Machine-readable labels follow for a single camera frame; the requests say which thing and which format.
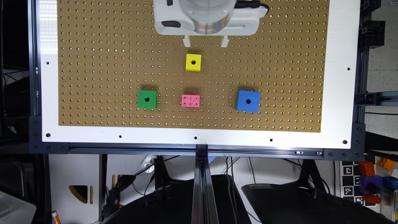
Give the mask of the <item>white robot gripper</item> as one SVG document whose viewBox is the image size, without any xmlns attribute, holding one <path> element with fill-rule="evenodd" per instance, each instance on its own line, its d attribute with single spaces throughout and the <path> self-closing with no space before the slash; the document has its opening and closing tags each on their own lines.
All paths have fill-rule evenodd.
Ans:
<svg viewBox="0 0 398 224">
<path fill-rule="evenodd" d="M 185 47 L 191 47 L 189 35 L 223 35 L 221 47 L 226 48 L 228 35 L 253 35 L 268 13 L 260 1 L 155 0 L 153 5 L 156 31 L 184 35 Z"/>
</svg>

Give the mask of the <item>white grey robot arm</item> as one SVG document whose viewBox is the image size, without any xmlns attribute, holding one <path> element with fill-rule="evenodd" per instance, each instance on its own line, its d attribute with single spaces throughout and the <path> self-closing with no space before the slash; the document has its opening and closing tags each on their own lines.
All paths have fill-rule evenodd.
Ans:
<svg viewBox="0 0 398 224">
<path fill-rule="evenodd" d="M 269 12 L 261 1 L 154 0 L 153 7 L 157 33 L 182 35 L 186 47 L 194 35 L 221 36 L 226 47 L 229 36 L 255 34 Z"/>
</svg>

